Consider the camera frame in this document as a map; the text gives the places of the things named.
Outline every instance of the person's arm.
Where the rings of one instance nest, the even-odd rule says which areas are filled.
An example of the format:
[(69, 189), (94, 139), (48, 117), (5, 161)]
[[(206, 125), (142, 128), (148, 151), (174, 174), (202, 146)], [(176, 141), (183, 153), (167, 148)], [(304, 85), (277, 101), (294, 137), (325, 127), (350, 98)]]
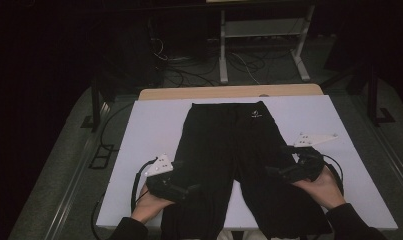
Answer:
[(318, 204), (329, 210), (326, 216), (335, 230), (335, 239), (386, 239), (377, 229), (369, 227), (351, 204), (346, 203), (332, 172), (326, 166), (314, 182), (301, 180), (293, 185), (304, 189)]
[(145, 223), (153, 219), (163, 208), (173, 204), (169, 200), (152, 195), (146, 185), (141, 189), (140, 198), (130, 217), (124, 217), (109, 240), (144, 240), (148, 229)]

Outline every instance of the white tabletop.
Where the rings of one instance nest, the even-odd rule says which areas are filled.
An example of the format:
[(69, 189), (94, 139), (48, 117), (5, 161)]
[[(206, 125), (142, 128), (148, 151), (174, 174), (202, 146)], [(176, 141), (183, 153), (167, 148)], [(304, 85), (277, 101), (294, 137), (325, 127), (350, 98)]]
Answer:
[[(300, 133), (337, 134), (337, 139), (314, 147), (322, 154), (337, 160), (343, 168), (346, 200), (354, 206), (369, 226), (379, 229), (397, 228), (329, 96), (326, 95), (135, 102), (100, 209), (97, 226), (114, 228), (122, 217), (130, 216), (130, 199), (135, 174), (144, 163), (163, 153), (173, 161), (182, 134), (182, 126), (192, 103), (258, 101), (263, 101), (268, 107), (288, 145), (292, 145)], [(145, 177), (141, 176), (138, 195), (144, 182)], [(159, 227), (160, 223), (161, 214), (147, 223), (147, 226)], [(224, 228), (258, 229), (242, 198), (239, 183), (236, 181), (233, 185)]]

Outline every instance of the hand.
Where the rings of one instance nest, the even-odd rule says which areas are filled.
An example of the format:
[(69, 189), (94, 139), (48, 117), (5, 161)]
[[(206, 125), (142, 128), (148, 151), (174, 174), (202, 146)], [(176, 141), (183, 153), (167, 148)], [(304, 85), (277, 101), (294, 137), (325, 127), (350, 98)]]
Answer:
[(136, 203), (131, 218), (145, 224), (160, 213), (163, 208), (173, 204), (174, 202), (158, 198), (148, 191), (146, 184), (141, 189), (139, 201)]
[(318, 204), (328, 210), (346, 203), (332, 172), (326, 166), (314, 182), (301, 180), (293, 185), (304, 189)]

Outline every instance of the floor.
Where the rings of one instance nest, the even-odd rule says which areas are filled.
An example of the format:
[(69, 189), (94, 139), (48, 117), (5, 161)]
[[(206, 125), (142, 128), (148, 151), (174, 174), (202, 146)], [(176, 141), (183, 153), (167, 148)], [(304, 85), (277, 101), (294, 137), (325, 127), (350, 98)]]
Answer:
[[(216, 40), (209, 43), (214, 46)], [(336, 72), (323, 69), (334, 38), (308, 39), (302, 53), (311, 82), (320, 84)], [(250, 38), (228, 44), (229, 85), (302, 83), (290, 57), (296, 39)], [(208, 58), (199, 60), (168, 53), (169, 64), (161, 69), (162, 87), (219, 85), (218, 49), (209, 48)], [(396, 122), (375, 127), (366, 116), (366, 96), (349, 95), (345, 87), (350, 76), (324, 89), (338, 111), (366, 168), (384, 198), (399, 229), (384, 231), (388, 239), (403, 240), (403, 105), (396, 92), (379, 82), (378, 106), (386, 108)], [(118, 149), (132, 103), (137, 96), (118, 95), (103, 105), (102, 121), (96, 132), (81, 128), (91, 115), (88, 89), (76, 102), (55, 144), (47, 164), (11, 233), (10, 239), (106, 239), (111, 230), (94, 227), (102, 204), (114, 160), (114, 152), (105, 169), (90, 169), (100, 143)], [(331, 239), (321, 236), (319, 239)], [(158, 239), (153, 232), (150, 239)]]

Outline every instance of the black pants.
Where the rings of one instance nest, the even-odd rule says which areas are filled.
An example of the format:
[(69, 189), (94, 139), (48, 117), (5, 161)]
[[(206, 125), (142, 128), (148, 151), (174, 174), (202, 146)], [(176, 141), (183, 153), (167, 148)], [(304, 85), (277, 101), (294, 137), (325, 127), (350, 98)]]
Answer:
[(233, 180), (267, 238), (328, 233), (321, 207), (303, 190), (267, 176), (265, 166), (294, 164), (263, 102), (193, 104), (183, 126), (171, 181), (181, 187), (201, 184), (183, 204), (167, 207), (162, 239), (213, 240), (223, 228)]

